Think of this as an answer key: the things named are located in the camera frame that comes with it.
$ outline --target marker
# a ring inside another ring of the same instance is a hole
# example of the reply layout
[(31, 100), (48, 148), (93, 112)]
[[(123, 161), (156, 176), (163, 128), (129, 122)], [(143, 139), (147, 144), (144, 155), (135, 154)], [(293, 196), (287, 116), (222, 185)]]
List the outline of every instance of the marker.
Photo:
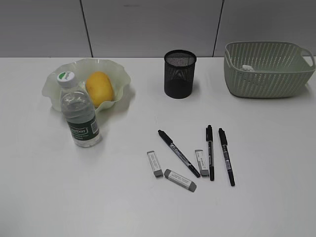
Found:
[(223, 149), (223, 154), (224, 154), (224, 159), (225, 159), (226, 169), (228, 172), (229, 181), (231, 182), (232, 186), (235, 186), (233, 169), (232, 169), (231, 160), (229, 158), (229, 154), (228, 154), (228, 150), (227, 150), (227, 139), (226, 139), (225, 131), (222, 128), (220, 128), (218, 130), (218, 133), (219, 133), (219, 138), (221, 139), (221, 144), (222, 144), (222, 149)]
[(206, 141), (208, 145), (209, 179), (210, 181), (214, 181), (213, 131), (211, 125), (206, 128)]
[(163, 141), (171, 148), (171, 150), (180, 158), (180, 160), (189, 168), (192, 173), (199, 178), (201, 175), (194, 168), (194, 166), (189, 162), (189, 160), (182, 154), (182, 152), (173, 144), (173, 141), (168, 137), (168, 135), (161, 130), (158, 130), (159, 136), (163, 139)]

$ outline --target green basket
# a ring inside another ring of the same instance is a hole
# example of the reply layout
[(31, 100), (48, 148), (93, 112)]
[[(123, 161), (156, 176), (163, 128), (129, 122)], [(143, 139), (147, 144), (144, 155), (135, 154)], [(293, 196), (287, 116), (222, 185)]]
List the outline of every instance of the green basket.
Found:
[[(313, 62), (309, 65), (302, 54)], [(244, 71), (243, 65), (253, 68)], [(226, 45), (224, 72), (231, 94), (248, 98), (293, 96), (315, 71), (313, 55), (293, 43), (252, 41)]]

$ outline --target white eraser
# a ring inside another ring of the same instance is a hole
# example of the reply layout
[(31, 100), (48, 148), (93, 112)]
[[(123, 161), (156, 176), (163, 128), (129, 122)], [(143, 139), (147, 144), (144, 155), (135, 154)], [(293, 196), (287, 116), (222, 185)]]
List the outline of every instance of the white eraser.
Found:
[(243, 65), (241, 70), (246, 71), (246, 72), (254, 72), (255, 71), (252, 68), (252, 66), (249, 66), (249, 65)]
[(197, 185), (193, 181), (183, 177), (180, 174), (177, 174), (176, 172), (171, 171), (170, 169), (166, 169), (164, 175), (168, 180), (180, 185), (187, 190), (190, 190), (193, 193), (197, 189)]
[(151, 167), (153, 169), (154, 175), (156, 177), (162, 176), (163, 173), (162, 173), (160, 164), (158, 162), (156, 153), (154, 151), (150, 151), (150, 152), (147, 152), (147, 156), (148, 156), (150, 165), (151, 165)]
[(197, 164), (202, 176), (208, 176), (207, 161), (203, 150), (196, 150)]

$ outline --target wavy bowl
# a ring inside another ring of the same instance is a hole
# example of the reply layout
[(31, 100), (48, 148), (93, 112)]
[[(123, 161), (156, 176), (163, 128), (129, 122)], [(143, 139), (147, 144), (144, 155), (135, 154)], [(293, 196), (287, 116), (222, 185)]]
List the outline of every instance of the wavy bowl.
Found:
[(124, 87), (130, 84), (130, 77), (124, 67), (111, 60), (85, 58), (73, 63), (62, 65), (47, 77), (42, 89), (42, 95), (49, 97), (53, 109), (59, 112), (61, 111), (59, 102), (61, 88), (57, 83), (57, 76), (64, 71), (74, 72), (79, 80), (79, 85), (84, 90), (85, 82), (93, 72), (100, 71), (109, 76), (114, 91), (114, 99), (113, 101), (103, 102), (98, 108), (95, 108), (95, 112), (99, 112), (113, 106), (115, 102), (119, 101), (123, 97)]

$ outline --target mango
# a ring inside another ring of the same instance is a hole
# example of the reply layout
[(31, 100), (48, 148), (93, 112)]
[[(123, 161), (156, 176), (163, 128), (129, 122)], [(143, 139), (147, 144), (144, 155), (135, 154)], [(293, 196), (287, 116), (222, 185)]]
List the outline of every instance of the mango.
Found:
[(111, 81), (103, 72), (92, 73), (85, 84), (85, 88), (95, 107), (104, 101), (112, 101), (114, 97)]

